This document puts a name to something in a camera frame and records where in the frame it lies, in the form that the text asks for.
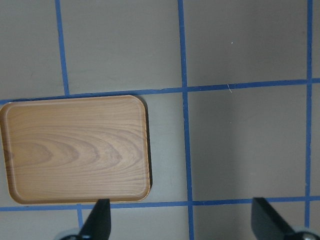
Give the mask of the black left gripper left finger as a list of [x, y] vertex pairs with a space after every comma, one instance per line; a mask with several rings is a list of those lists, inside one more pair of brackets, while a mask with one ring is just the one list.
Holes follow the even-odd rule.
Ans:
[[108, 240], [111, 234], [109, 199], [99, 199], [78, 233], [80, 240]]

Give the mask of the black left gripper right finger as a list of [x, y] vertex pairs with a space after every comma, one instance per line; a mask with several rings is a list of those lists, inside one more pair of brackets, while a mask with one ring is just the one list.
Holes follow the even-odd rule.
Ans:
[[290, 240], [296, 234], [263, 197], [252, 199], [251, 229], [257, 240]]

